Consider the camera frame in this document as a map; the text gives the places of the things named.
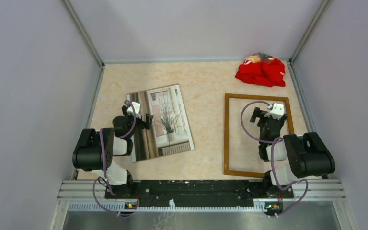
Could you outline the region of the printed plant window photo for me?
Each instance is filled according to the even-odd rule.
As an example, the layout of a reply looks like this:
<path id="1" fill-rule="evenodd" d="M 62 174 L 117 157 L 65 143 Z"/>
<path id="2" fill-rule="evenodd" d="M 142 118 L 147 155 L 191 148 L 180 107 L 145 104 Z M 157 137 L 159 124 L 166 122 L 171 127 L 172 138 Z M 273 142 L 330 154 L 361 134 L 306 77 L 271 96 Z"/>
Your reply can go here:
<path id="1" fill-rule="evenodd" d="M 140 104 L 142 120 L 153 116 L 149 129 L 132 136 L 132 162 L 170 156 L 195 149 L 186 109 L 178 84 L 133 92 L 127 99 Z"/>

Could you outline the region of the wooden picture frame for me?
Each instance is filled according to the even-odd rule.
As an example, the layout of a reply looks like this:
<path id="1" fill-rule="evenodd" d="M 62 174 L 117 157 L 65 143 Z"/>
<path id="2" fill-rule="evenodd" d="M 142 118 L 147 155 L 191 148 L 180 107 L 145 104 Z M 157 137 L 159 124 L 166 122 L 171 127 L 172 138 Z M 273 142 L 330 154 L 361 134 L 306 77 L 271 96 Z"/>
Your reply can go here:
<path id="1" fill-rule="evenodd" d="M 247 99 L 247 100 L 255 100 L 262 101 L 262 103 L 266 103 L 268 101 L 280 101 L 285 104 L 285 109 L 288 114 L 288 130 L 291 134 L 294 134 L 294 127 L 292 121 L 292 113 L 290 108 L 290 101 L 288 97 L 279 97 L 279 96 L 263 96 L 263 95 L 247 95 L 247 94 L 234 94 L 234 93 L 226 93 L 225 94 L 225 109 L 224 109 L 224 151 L 223 151 L 223 174 L 228 176 L 240 176 L 240 177 L 251 177 L 251 178 L 263 178 L 263 172 L 247 172 L 247 171 L 237 171 L 231 170 L 229 166 L 230 162 L 230 123 L 229 123 L 229 107 L 230 107 L 230 99 Z"/>

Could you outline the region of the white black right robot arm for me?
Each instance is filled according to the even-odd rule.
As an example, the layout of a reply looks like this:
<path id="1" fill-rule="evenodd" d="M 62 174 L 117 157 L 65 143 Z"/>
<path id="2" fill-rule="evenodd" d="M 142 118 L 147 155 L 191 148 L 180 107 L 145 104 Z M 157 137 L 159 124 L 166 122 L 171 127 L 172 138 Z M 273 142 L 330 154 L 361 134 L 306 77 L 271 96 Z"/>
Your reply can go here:
<path id="1" fill-rule="evenodd" d="M 270 111 L 256 107 L 250 122 L 259 127 L 259 156 L 265 162 L 288 161 L 275 173 L 268 170 L 263 177 L 262 192 L 275 197 L 294 181 L 310 176 L 324 176 L 335 171 L 335 161 L 322 139 L 316 132 L 301 136 L 281 136 L 281 129 L 288 119 L 284 107 L 272 105 Z"/>

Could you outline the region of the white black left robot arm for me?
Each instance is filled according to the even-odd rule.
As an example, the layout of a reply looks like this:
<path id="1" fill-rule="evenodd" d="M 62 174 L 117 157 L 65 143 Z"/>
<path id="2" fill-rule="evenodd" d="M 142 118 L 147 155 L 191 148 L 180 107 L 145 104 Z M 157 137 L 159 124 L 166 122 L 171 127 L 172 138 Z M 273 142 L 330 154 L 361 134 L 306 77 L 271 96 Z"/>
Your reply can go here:
<path id="1" fill-rule="evenodd" d="M 129 156 L 134 148 L 133 135 L 150 130 L 153 116 L 140 113 L 140 104 L 122 106 L 122 115 L 112 120 L 112 127 L 83 129 L 72 155 L 76 169 L 97 174 L 105 182 L 106 198 L 132 198 L 137 192 L 131 173 L 120 167 L 114 156 Z"/>

